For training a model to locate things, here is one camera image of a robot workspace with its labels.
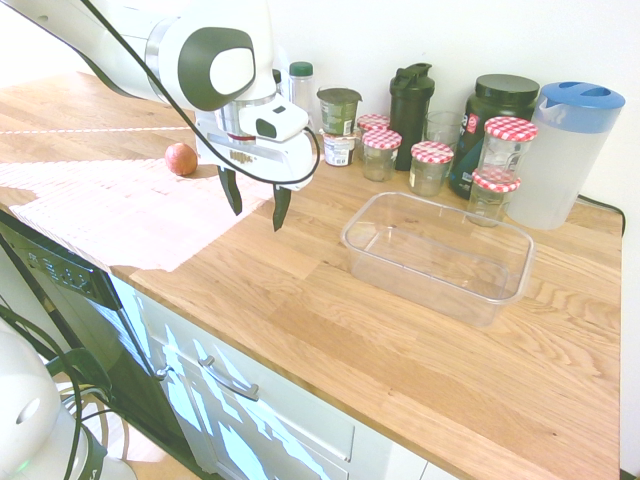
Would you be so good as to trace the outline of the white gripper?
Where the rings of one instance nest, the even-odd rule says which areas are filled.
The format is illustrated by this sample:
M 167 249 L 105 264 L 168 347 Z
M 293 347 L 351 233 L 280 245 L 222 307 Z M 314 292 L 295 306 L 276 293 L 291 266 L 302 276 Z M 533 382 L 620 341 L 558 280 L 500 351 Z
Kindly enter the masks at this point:
M 274 231 L 281 229 L 289 209 L 291 190 L 297 191 L 308 185 L 317 167 L 310 136 L 300 132 L 283 142 L 261 137 L 241 142 L 220 130 L 212 115 L 197 116 L 195 127 L 219 153 L 214 154 L 205 142 L 196 138 L 196 152 L 201 162 L 218 166 L 218 178 L 234 214 L 239 216 L 243 211 L 236 182 L 236 172 L 239 172 L 276 184 L 273 186 L 272 225 Z

